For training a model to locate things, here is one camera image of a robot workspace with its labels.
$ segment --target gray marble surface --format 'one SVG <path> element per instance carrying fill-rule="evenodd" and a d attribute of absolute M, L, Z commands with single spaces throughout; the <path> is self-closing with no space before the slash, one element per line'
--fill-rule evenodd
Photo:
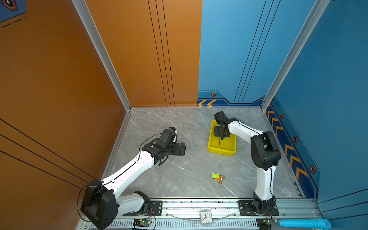
<path fill-rule="evenodd" d="M 258 130 L 268 130 L 260 108 L 255 107 L 161 107 L 132 108 L 111 173 L 117 171 L 138 154 L 138 145 L 150 136 L 174 126 L 178 141 L 185 142 L 185 156 L 169 156 L 142 173 L 123 195 L 141 190 L 154 197 L 253 197 L 257 172 L 251 159 L 251 147 L 237 138 L 237 152 L 224 156 L 208 152 L 213 115 L 224 111 L 227 117 L 241 119 Z M 298 197 L 284 162 L 276 169 L 274 195 Z M 225 176 L 223 184 L 212 180 L 212 173 Z"/>

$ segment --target clock face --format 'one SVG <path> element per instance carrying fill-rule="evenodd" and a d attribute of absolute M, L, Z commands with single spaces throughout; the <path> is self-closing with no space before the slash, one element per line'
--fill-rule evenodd
<path fill-rule="evenodd" d="M 202 210 L 199 212 L 202 224 L 212 224 L 212 214 L 211 210 Z"/>

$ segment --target blue tube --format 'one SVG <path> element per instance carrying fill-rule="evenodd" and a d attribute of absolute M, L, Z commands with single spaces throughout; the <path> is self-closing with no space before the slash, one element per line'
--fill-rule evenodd
<path fill-rule="evenodd" d="M 300 227 L 300 228 L 317 228 L 328 230 L 331 229 L 331 223 L 326 219 L 314 219 L 314 220 L 279 220 L 280 227 Z"/>

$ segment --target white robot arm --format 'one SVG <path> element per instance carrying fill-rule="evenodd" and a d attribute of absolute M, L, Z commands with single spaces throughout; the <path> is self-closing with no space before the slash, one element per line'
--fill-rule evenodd
<path fill-rule="evenodd" d="M 261 131 L 245 125 L 236 118 L 227 118 L 224 112 L 218 112 L 214 118 L 219 125 L 215 127 L 214 135 L 224 139 L 230 133 L 251 144 L 252 160 L 257 166 L 257 186 L 253 194 L 253 211 L 257 214 L 269 213 L 275 207 L 276 198 L 273 195 L 273 178 L 276 166 L 281 159 L 276 137 L 271 131 Z"/>
<path fill-rule="evenodd" d="M 120 196 L 140 174 L 156 163 L 164 163 L 169 155 L 185 155 L 185 143 L 177 143 L 174 127 L 165 129 L 160 138 L 144 145 L 139 154 L 114 174 L 101 181 L 92 180 L 81 204 L 81 212 L 92 221 L 99 230 L 105 229 L 116 216 L 129 212 L 144 215 L 149 208 L 149 198 L 141 191 L 132 195 Z"/>

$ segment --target orange wall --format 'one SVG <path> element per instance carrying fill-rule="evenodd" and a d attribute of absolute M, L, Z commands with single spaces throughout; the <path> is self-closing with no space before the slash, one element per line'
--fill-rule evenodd
<path fill-rule="evenodd" d="M 87 5 L 132 106 L 197 105 L 201 0 Z"/>
<path fill-rule="evenodd" d="M 26 14 L 0 23 L 0 118 L 100 178 L 124 107 L 73 3 L 27 1 L 26 7 Z M 0 134 L 92 179 L 2 121 Z M 0 150 L 77 186 L 87 184 L 4 137 Z M 0 174 L 0 229 L 76 227 L 78 188 L 1 152 Z"/>

